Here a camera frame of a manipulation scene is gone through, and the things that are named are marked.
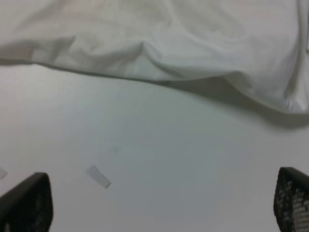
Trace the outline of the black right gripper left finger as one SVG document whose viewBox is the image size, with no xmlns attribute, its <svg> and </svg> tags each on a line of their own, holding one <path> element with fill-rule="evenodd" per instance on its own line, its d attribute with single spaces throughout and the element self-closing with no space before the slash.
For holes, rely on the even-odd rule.
<svg viewBox="0 0 309 232">
<path fill-rule="evenodd" d="M 48 174 L 34 173 L 0 197 L 2 232 L 48 232 L 53 221 Z"/>
</svg>

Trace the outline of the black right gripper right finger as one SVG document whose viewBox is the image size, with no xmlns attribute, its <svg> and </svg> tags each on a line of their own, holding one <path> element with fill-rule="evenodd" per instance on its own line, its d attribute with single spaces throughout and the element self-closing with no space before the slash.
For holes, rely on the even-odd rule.
<svg viewBox="0 0 309 232">
<path fill-rule="evenodd" d="M 281 232 L 309 230 L 309 176 L 293 167 L 278 173 L 273 211 Z"/>
</svg>

